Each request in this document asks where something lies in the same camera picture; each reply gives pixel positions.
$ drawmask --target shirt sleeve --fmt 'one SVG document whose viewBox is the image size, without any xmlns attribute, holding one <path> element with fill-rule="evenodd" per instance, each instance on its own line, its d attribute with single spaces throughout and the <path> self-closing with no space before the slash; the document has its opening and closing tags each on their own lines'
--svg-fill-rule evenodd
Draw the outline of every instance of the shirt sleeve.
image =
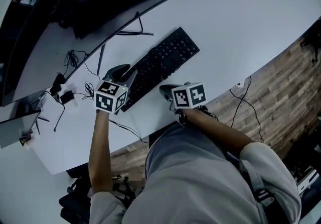
<svg viewBox="0 0 321 224">
<path fill-rule="evenodd" d="M 264 187 L 274 194 L 290 222 L 298 223 L 301 199 L 297 185 L 277 154 L 265 144 L 251 143 L 241 151 L 240 160 L 246 160 L 252 165 L 261 176 Z"/>
<path fill-rule="evenodd" d="M 125 206 L 109 192 L 98 192 L 91 197 L 90 224 L 120 224 Z"/>
</svg>

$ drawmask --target person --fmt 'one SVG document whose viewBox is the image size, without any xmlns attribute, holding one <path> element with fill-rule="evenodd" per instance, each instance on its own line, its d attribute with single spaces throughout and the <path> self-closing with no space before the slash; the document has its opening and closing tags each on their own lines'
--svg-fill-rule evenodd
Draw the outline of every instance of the person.
<svg viewBox="0 0 321 224">
<path fill-rule="evenodd" d="M 89 157 L 94 193 L 90 224 L 268 223 L 253 184 L 264 185 L 274 195 L 288 223 L 298 223 L 301 201 L 296 183 L 269 146 L 198 109 L 183 111 L 193 126 L 171 126 L 153 143 L 146 157 L 146 186 L 128 209 L 111 194 L 109 114 L 97 113 Z M 252 185 L 221 149 L 239 158 Z M 281 218 L 276 210 L 271 212 Z"/>
</svg>

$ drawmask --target monitor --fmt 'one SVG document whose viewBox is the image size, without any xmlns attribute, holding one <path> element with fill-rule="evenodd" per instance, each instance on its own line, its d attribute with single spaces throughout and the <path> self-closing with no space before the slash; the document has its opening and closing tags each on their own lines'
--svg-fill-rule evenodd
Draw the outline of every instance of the monitor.
<svg viewBox="0 0 321 224">
<path fill-rule="evenodd" d="M 59 73 L 68 80 L 117 32 L 165 1 L 12 0 L 0 28 L 2 105 L 50 88 Z M 78 63 L 67 69 L 71 50 Z"/>
<path fill-rule="evenodd" d="M 23 117 L 0 122 L 0 148 L 19 142 L 21 137 L 29 134 L 40 112 L 38 110 Z"/>
</svg>

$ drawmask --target wooden floor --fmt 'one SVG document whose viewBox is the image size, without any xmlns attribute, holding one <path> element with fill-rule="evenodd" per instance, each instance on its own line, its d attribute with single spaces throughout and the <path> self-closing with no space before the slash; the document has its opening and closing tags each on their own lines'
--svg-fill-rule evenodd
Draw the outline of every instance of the wooden floor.
<svg viewBox="0 0 321 224">
<path fill-rule="evenodd" d="M 251 75 L 252 83 L 245 98 L 253 104 L 261 122 L 264 143 L 281 157 L 287 154 L 293 141 L 316 121 L 321 109 L 321 65 L 312 64 L 313 49 L 300 47 L 300 38 L 284 52 Z M 236 96 L 242 97 L 244 88 L 233 87 Z M 230 91 L 208 103 L 208 108 L 219 121 L 231 125 L 239 99 Z M 260 140 L 259 124 L 253 109 L 242 102 L 233 128 L 252 139 Z M 113 174 L 128 175 L 134 181 L 144 180 L 144 163 L 148 145 L 135 142 L 112 153 Z"/>
</svg>

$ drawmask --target white desk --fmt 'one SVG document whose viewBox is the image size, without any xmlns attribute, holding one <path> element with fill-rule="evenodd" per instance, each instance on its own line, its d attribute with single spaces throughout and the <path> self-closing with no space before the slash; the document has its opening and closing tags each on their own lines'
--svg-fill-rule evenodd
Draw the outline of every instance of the white desk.
<svg viewBox="0 0 321 224">
<path fill-rule="evenodd" d="M 321 16 L 319 0 L 169 0 L 141 20 L 151 36 L 115 36 L 106 44 L 101 76 L 119 64 L 135 63 L 174 29 L 182 27 L 200 52 L 162 84 L 202 81 L 209 100 L 242 81 L 286 49 Z M 126 30 L 139 30 L 138 21 Z M 95 71 L 99 52 L 86 62 Z M 98 78 L 83 65 L 67 86 L 83 92 L 84 82 L 96 85 Z M 127 112 L 112 116 L 134 128 L 142 137 L 174 120 L 157 86 Z M 39 122 L 41 136 L 32 147 L 52 173 L 88 161 L 95 110 L 93 101 L 81 100 L 77 112 L 64 113 L 57 131 L 53 128 L 62 106 L 49 96 Z M 137 140 L 130 132 L 110 124 L 110 150 L 115 151 Z"/>
</svg>

